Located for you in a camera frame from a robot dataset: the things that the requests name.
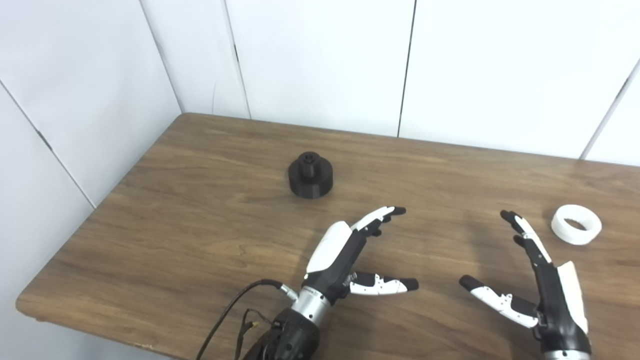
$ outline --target robot finger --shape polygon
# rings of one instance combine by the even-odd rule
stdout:
[[[405,208],[395,206],[383,206],[369,214],[366,214],[362,219],[351,226],[351,230],[360,231],[366,227],[374,227],[377,229],[381,223],[391,221],[392,215],[402,215],[406,213]]]
[[[355,272],[355,279],[349,284],[351,293],[359,295],[389,295],[417,290],[418,280],[413,278],[380,276],[369,272]]]
[[[516,295],[504,294],[499,290],[490,288],[470,275],[461,277],[460,285],[469,291],[471,295],[477,297],[511,321],[528,328],[538,324],[536,304]]]
[[[538,234],[533,230],[531,225],[525,218],[521,217],[514,211],[506,211],[502,210],[500,212],[500,216],[511,224],[511,227],[518,232],[520,237],[514,237],[514,241],[520,245],[521,247],[527,250],[527,255],[531,258],[532,263],[540,263],[537,258],[544,259],[546,263],[551,263],[551,257],[547,253],[544,245],[542,245],[542,241],[538,237]],[[537,249],[533,247],[526,246],[526,241],[523,240],[532,240]]]

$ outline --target black 3d printed object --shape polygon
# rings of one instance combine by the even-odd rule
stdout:
[[[333,187],[333,167],[316,152],[303,152],[289,165],[289,186],[299,197],[317,199]]]

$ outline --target robotic hand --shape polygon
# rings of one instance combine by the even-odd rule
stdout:
[[[336,300],[349,293],[384,295],[416,290],[416,279],[351,271],[367,238],[379,236],[382,223],[391,221],[392,215],[405,212],[404,208],[383,207],[351,227],[344,221],[331,225],[307,265],[300,295],[289,288],[284,289],[294,300],[292,306],[276,316],[270,330],[249,349],[244,359],[310,359],[318,348],[318,328]]]
[[[520,235],[513,237],[529,256],[536,274],[540,303],[504,294],[464,275],[460,284],[501,315],[528,328],[541,343],[546,360],[589,360],[591,343],[582,291],[571,261],[556,267],[529,223],[513,211],[500,212]]]

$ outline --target black cable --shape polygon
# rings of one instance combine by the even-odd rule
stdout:
[[[204,343],[202,343],[202,346],[200,347],[200,351],[198,352],[198,356],[196,356],[196,360],[201,360],[202,354],[204,354],[204,351],[207,350],[207,346],[209,345],[211,338],[213,338],[213,334],[216,333],[216,331],[218,330],[218,327],[220,327],[220,325],[222,324],[222,321],[227,317],[227,315],[229,314],[229,311],[231,311],[231,308],[236,304],[236,302],[244,294],[246,294],[247,291],[260,285],[271,285],[276,289],[280,289],[282,287],[282,283],[280,281],[275,281],[271,279],[262,279],[256,282],[252,282],[247,287],[242,289],[233,299],[231,299],[231,301],[229,302],[229,305],[227,305],[227,307],[222,311],[222,314],[220,314],[218,321],[215,323],[215,325],[213,325],[213,328],[211,328],[211,332],[209,332],[209,335],[207,335],[207,338],[204,340]]]

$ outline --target white ring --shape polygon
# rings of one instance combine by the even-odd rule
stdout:
[[[576,229],[567,220],[579,223],[584,230]],[[563,205],[551,220],[551,229],[560,239],[570,244],[586,245],[600,233],[602,223],[598,215],[584,206]]]

